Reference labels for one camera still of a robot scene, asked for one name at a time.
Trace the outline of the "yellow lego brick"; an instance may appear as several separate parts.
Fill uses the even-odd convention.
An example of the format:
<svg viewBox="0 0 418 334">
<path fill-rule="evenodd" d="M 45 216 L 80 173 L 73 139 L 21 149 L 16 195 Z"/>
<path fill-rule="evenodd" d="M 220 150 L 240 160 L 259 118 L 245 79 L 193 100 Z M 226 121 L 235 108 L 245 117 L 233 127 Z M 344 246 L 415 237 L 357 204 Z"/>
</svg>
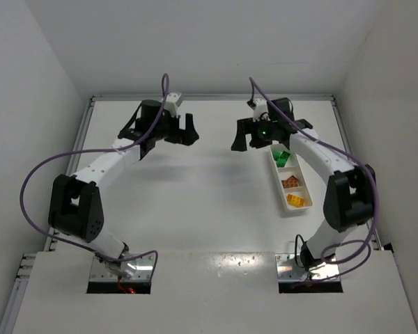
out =
<svg viewBox="0 0 418 334">
<path fill-rule="evenodd" d="M 286 201 L 289 205 L 293 207 L 304 207 L 305 206 L 305 199 L 301 196 L 297 196 L 295 194 L 289 193 L 286 196 Z"/>
</svg>

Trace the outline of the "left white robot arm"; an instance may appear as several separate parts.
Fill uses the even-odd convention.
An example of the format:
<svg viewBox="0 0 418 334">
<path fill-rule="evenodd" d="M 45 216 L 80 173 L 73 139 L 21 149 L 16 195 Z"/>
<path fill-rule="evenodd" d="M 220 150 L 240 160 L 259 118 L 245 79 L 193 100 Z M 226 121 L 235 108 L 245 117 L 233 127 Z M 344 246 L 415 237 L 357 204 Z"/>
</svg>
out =
<svg viewBox="0 0 418 334">
<path fill-rule="evenodd" d="M 141 101 L 110 148 L 71 176 L 59 175 L 52 187 L 49 225 L 119 267 L 129 256 L 128 247 L 105 228 L 102 192 L 158 141 L 190 146 L 199 139 L 191 113 L 185 114 L 185 128 L 180 128 L 181 103 L 180 93 L 169 93 L 160 101 Z"/>
</svg>

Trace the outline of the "brown lego brick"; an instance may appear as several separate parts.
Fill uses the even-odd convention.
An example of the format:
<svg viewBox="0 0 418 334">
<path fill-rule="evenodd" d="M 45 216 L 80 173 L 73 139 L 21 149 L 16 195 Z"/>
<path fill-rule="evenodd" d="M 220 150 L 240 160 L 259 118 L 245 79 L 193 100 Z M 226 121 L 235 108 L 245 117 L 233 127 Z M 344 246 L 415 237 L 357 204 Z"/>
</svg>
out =
<svg viewBox="0 0 418 334">
<path fill-rule="evenodd" d="M 286 189 L 295 188 L 295 187 L 298 187 L 299 185 L 300 185 L 299 180 L 294 175 L 291 175 L 287 180 L 285 180 Z"/>
<path fill-rule="evenodd" d="M 282 180 L 281 183 L 284 189 L 294 188 L 298 186 L 298 181 L 293 178 Z"/>
</svg>

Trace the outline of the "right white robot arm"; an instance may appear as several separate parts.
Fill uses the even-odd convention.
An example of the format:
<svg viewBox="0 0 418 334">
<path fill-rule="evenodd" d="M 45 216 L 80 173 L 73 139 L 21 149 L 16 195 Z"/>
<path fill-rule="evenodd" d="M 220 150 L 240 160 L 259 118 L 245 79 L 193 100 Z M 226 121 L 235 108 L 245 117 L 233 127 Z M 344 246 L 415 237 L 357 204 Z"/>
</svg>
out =
<svg viewBox="0 0 418 334">
<path fill-rule="evenodd" d="M 326 185 L 324 219 L 300 250 L 304 269 L 331 262 L 336 250 L 358 225 L 374 220 L 376 175 L 369 165 L 354 162 L 345 151 L 322 141 L 305 119 L 295 119 L 293 104 L 286 98 L 267 101 L 251 98 L 253 115 L 239 119 L 231 150 L 264 148 L 278 142 L 302 157 Z"/>
</svg>

